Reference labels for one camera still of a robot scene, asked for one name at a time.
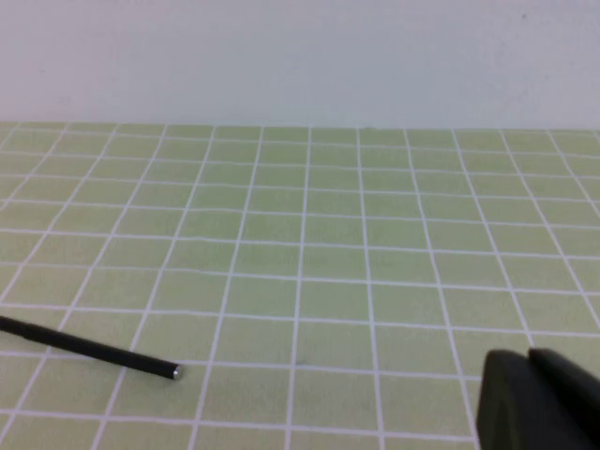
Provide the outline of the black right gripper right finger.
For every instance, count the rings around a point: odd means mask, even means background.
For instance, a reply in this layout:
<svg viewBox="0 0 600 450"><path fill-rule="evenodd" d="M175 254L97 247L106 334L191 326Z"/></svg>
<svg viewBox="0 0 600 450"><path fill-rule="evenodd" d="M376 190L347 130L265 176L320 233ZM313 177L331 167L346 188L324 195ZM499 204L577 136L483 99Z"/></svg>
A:
<svg viewBox="0 0 600 450"><path fill-rule="evenodd" d="M528 355L570 418L599 448L599 379L551 349L533 348Z"/></svg>

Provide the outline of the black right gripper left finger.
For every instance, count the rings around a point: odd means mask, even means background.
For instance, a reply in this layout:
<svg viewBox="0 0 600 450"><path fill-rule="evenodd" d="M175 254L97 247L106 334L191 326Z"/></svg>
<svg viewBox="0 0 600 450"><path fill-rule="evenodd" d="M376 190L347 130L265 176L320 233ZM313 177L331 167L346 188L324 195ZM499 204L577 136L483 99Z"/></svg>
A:
<svg viewBox="0 0 600 450"><path fill-rule="evenodd" d="M486 355L476 428L482 449L592 447L529 355L507 350Z"/></svg>

